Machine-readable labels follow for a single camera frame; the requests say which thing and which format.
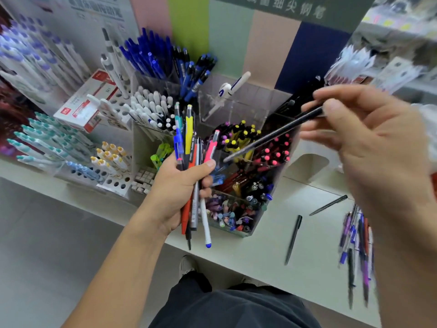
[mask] red logo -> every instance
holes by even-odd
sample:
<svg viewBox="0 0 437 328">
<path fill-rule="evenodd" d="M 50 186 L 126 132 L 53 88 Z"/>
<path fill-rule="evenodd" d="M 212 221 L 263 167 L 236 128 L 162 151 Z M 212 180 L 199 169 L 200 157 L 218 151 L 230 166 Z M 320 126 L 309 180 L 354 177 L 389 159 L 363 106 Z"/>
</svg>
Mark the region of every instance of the red logo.
<svg viewBox="0 0 437 328">
<path fill-rule="evenodd" d="M 69 112 L 71 112 L 71 109 L 67 108 L 67 107 L 65 107 L 63 110 L 61 110 L 61 114 L 64 114 L 64 115 L 68 115 Z"/>
</svg>

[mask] shoe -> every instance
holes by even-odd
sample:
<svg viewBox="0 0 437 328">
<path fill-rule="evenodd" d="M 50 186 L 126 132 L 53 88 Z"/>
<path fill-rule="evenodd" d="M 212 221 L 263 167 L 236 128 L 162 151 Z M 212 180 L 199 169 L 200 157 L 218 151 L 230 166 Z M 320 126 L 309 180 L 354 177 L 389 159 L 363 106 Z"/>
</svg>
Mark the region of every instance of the shoe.
<svg viewBox="0 0 437 328">
<path fill-rule="evenodd" d="M 253 279 L 253 278 L 248 277 L 248 276 L 243 276 L 243 281 L 241 281 L 241 283 L 254 284 L 256 287 L 270 286 L 270 284 L 261 282 L 261 281 L 259 281 L 257 279 Z"/>
<path fill-rule="evenodd" d="M 192 271 L 198 271 L 197 262 L 191 255 L 184 255 L 179 264 L 179 279 Z"/>
</svg>

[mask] person's right hand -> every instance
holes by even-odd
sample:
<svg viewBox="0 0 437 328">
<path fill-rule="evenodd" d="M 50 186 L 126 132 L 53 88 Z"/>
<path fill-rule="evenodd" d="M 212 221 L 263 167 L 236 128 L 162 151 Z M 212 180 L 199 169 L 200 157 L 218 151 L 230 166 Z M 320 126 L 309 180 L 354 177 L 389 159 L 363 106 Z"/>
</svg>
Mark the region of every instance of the person's right hand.
<svg viewBox="0 0 437 328">
<path fill-rule="evenodd" d="M 325 87 L 314 92 L 314 99 L 302 110 L 325 101 L 325 118 L 304 123 L 300 138 L 339 152 L 349 189 L 371 223 L 378 224 L 375 231 L 420 238 L 437 231 L 435 219 L 425 213 L 436 201 L 419 112 L 364 85 Z"/>
</svg>

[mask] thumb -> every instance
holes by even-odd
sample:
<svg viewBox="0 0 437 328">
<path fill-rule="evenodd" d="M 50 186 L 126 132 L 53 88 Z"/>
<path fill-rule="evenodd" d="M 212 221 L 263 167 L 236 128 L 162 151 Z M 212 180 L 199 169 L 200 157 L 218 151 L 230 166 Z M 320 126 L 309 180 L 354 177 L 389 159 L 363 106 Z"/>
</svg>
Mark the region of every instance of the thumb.
<svg viewBox="0 0 437 328">
<path fill-rule="evenodd" d="M 326 120 L 337 132 L 342 142 L 356 140 L 371 132 L 358 116 L 339 100 L 328 99 L 325 101 L 323 112 Z"/>
<path fill-rule="evenodd" d="M 183 171 L 184 177 L 190 184 L 196 183 L 198 180 L 209 175 L 211 171 L 216 167 L 216 161 L 211 159 L 204 164 L 191 167 Z"/>
</svg>

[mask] cardboard box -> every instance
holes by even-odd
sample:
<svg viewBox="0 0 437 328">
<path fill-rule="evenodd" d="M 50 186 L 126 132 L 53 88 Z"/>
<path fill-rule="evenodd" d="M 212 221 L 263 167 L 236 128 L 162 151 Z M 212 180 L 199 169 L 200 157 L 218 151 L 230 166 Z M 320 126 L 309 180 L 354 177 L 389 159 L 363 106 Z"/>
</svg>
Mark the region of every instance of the cardboard box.
<svg viewBox="0 0 437 328">
<path fill-rule="evenodd" d="M 117 85 L 104 70 L 97 70 L 76 93 L 53 115 L 61 123 L 91 133 L 101 121 L 97 107 L 90 103 L 87 94 L 97 99 L 110 100 Z"/>
</svg>

